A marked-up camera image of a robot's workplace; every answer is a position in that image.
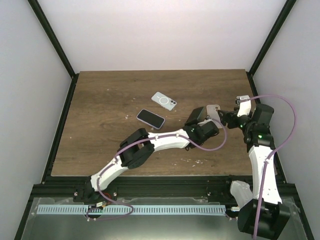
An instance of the smartphone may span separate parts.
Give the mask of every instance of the smartphone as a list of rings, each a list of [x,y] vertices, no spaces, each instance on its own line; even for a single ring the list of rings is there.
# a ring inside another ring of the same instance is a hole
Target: smartphone
[[[160,129],[165,123],[165,119],[162,116],[159,116],[151,111],[142,109],[136,116],[141,122],[148,124],[149,126]]]

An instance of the wooden tabletop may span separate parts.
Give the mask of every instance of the wooden tabletop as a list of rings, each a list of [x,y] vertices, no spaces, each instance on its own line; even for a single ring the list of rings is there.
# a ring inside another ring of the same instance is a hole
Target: wooden tabletop
[[[151,100],[161,92],[177,105],[169,111]],[[252,96],[243,69],[81,72],[64,126],[52,176],[89,176],[103,168],[119,144],[139,128],[171,132],[184,126],[193,109],[218,104],[231,111],[235,98]],[[141,109],[165,118],[161,130],[136,119]],[[214,152],[168,149],[155,152],[126,176],[251,175],[251,162],[240,129],[227,130],[225,146]],[[224,132],[203,147],[220,145]]]

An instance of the purple cable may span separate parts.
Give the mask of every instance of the purple cable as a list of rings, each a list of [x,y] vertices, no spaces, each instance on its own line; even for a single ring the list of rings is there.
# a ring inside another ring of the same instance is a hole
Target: purple cable
[[[224,139],[223,139],[223,142],[222,142],[219,146],[217,146],[217,147],[215,147],[215,148],[204,148],[204,147],[196,144],[194,141],[192,141],[191,139],[187,138],[186,136],[183,136],[183,135],[178,135],[178,136],[177,136],[176,133],[161,135],[161,136],[158,136],[157,138],[158,138],[158,139],[167,138],[167,137],[183,138],[183,139],[188,140],[190,143],[192,143],[193,145],[195,145],[197,148],[199,148],[199,149],[201,149],[201,150],[204,150],[204,151],[216,151],[216,150],[222,148],[223,145],[225,145],[225,143],[226,143],[226,141],[227,141],[227,130],[226,130],[225,126],[223,126],[223,124],[222,124],[219,120],[214,119],[214,118],[213,118],[212,120],[218,122],[218,123],[222,126],[222,129],[223,129],[223,131],[224,131]],[[137,144],[141,144],[141,143],[144,143],[144,142],[147,142],[147,141],[151,141],[151,140],[155,140],[155,139],[156,139],[156,137],[145,138],[145,139],[142,139],[142,140],[139,140],[139,141],[135,141],[134,143],[131,143],[131,144],[129,144],[128,146],[122,148],[122,149],[121,149],[120,151],[118,151],[118,152],[114,155],[114,157],[113,157],[114,159],[116,159],[116,160],[115,160],[115,163],[118,162],[117,156],[119,156],[121,153],[123,153],[123,152],[126,151],[127,149],[129,149],[129,148],[131,148],[131,147],[133,147],[133,146],[135,146],[135,145],[137,145]],[[134,207],[133,207],[132,205],[126,204],[126,203],[123,203],[123,202],[117,202],[117,201],[115,201],[115,200],[113,200],[113,199],[105,196],[104,193],[103,193],[103,192],[101,191],[101,189],[100,189],[100,178],[101,178],[101,176],[102,176],[109,168],[111,168],[113,165],[114,165],[114,164],[108,165],[108,166],[107,166],[105,169],[103,169],[102,172],[99,174],[99,177],[98,177],[97,180],[96,180],[96,186],[97,186],[98,192],[101,194],[101,196],[102,196],[104,199],[108,200],[109,202],[114,203],[114,204],[117,204],[117,205],[123,205],[123,206],[129,207],[129,208],[131,208],[131,211],[128,212],[128,213],[126,213],[126,214],[124,214],[124,215],[116,216],[116,217],[109,217],[109,218],[102,218],[102,219],[94,218],[96,221],[106,221],[106,220],[120,219],[120,218],[124,218],[124,217],[126,217],[126,216],[128,216],[128,215],[130,215],[130,214],[132,214],[132,213],[134,212]],[[86,212],[86,215],[85,215],[88,220],[91,219],[91,218],[88,216],[90,211],[92,211],[92,210],[88,210],[88,211]]]
[[[281,143],[276,149],[274,149],[272,152],[270,152],[270,154],[266,157],[265,162],[264,162],[264,166],[263,166],[263,171],[262,171],[262,179],[261,179],[261,185],[260,185],[260,191],[259,191],[259,198],[258,198],[258,205],[256,208],[256,215],[255,215],[255,221],[254,221],[254,229],[253,229],[253,240],[257,239],[257,235],[258,235],[258,224],[259,224],[259,218],[260,218],[260,211],[261,211],[261,204],[262,204],[262,194],[264,191],[264,185],[265,185],[265,178],[266,178],[266,171],[267,171],[267,166],[268,166],[268,160],[279,150],[281,149],[284,145],[286,145],[288,143],[288,141],[292,138],[293,133],[296,129],[296,122],[297,122],[297,112],[296,109],[294,108],[294,106],[283,96],[279,96],[279,95],[273,95],[273,94],[265,94],[265,95],[258,95],[258,96],[254,96],[254,97],[250,97],[249,99],[244,99],[241,100],[240,103],[242,102],[246,102],[246,101],[251,101],[254,99],[260,99],[260,98],[267,98],[267,97],[274,97],[274,98],[278,98],[278,99],[282,99],[283,101],[285,101],[290,108],[292,109],[293,112],[293,127],[292,130],[289,134],[289,136],[287,137],[287,139]]]

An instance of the purple hose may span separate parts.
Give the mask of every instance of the purple hose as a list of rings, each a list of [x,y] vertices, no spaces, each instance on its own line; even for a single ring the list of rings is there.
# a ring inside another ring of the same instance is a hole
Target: purple hose
[[[212,120],[218,122],[218,123],[222,126],[223,131],[224,131],[224,139],[223,139],[223,142],[222,142],[218,147],[215,147],[215,148],[204,148],[204,147],[202,147],[202,146],[199,146],[198,144],[196,144],[194,141],[192,141],[191,139],[187,138],[186,136],[178,135],[178,138],[186,139],[186,140],[188,140],[190,143],[192,143],[193,145],[195,145],[197,148],[199,148],[199,149],[201,149],[201,150],[204,150],[204,151],[216,151],[216,150],[222,148],[223,145],[225,145],[225,143],[226,143],[226,141],[227,141],[227,130],[226,130],[225,126],[223,126],[223,124],[222,124],[219,120],[214,119],[214,118],[213,118]],[[176,136],[177,136],[176,133],[171,133],[171,134],[166,134],[166,135],[158,136],[158,138],[159,138],[159,139],[162,139],[162,138],[176,137]],[[144,142],[147,142],[147,141],[151,141],[151,140],[155,140],[155,139],[156,139],[156,137],[150,137],[150,138],[142,139],[142,140],[139,140],[139,141],[136,141],[136,142],[134,142],[134,143],[129,144],[128,146],[124,147],[123,149],[121,149],[120,151],[118,151],[118,152],[114,155],[113,158],[115,159],[115,163],[118,162],[117,156],[119,156],[121,153],[123,153],[123,152],[126,151],[127,149],[129,149],[129,148],[131,148],[131,147],[133,147],[133,146],[135,146],[135,145],[137,145],[137,144],[141,144],[141,143],[144,143]],[[106,220],[120,219],[120,218],[124,218],[124,217],[126,217],[126,216],[128,216],[128,215],[130,215],[130,214],[132,214],[132,213],[134,212],[134,207],[133,207],[132,205],[126,204],[126,203],[123,203],[123,202],[117,202],[117,201],[115,201],[115,200],[113,200],[113,199],[110,199],[110,198],[108,198],[107,196],[105,196],[104,193],[103,193],[103,192],[101,191],[101,189],[100,189],[100,178],[101,178],[101,176],[102,176],[109,168],[111,168],[113,165],[114,165],[114,164],[108,165],[108,166],[107,166],[105,169],[103,169],[103,171],[99,174],[99,177],[98,177],[97,180],[96,180],[96,185],[97,185],[98,192],[101,194],[101,196],[102,196],[104,199],[108,200],[109,202],[114,203],[114,204],[117,204],[117,205],[123,205],[123,206],[129,207],[129,208],[131,208],[131,211],[128,212],[128,213],[126,213],[126,214],[124,214],[124,215],[120,215],[120,216],[116,216],[116,217],[109,217],[109,218],[102,218],[102,219],[94,218],[95,221],[106,221]],[[85,215],[85,216],[87,217],[88,220],[92,219],[92,218],[89,217],[89,213],[90,213],[90,211],[92,211],[93,209],[90,209],[90,210],[88,210],[88,211],[86,212],[86,215]]]
[[[289,134],[289,136],[287,137],[287,139],[281,143],[275,150],[273,150],[272,152],[270,152],[270,154],[266,157],[265,162],[264,162],[264,166],[263,166],[263,172],[262,172],[262,179],[261,179],[261,185],[260,185],[260,191],[259,191],[259,198],[258,198],[258,206],[256,208],[256,215],[255,215],[255,221],[254,221],[254,229],[253,229],[253,240],[257,239],[257,235],[258,235],[258,225],[259,225],[259,217],[260,217],[260,212],[261,212],[261,204],[262,204],[262,194],[263,194],[263,188],[265,185],[265,178],[266,178],[266,171],[267,171],[267,166],[268,166],[268,160],[279,150],[281,149],[284,145],[286,145],[288,143],[288,141],[292,138],[293,133],[296,129],[296,122],[297,122],[297,112],[296,109],[294,108],[294,106],[287,100],[285,99],[283,96],[279,96],[279,95],[273,95],[273,94],[266,94],[266,95],[258,95],[258,96],[254,96],[254,97],[250,97],[249,99],[244,99],[241,100],[240,102],[246,102],[246,101],[251,101],[254,99],[260,99],[260,98],[267,98],[267,97],[274,97],[274,98],[278,98],[278,99],[282,99],[283,101],[285,101],[290,108],[292,109],[293,112],[293,127],[292,130]]]

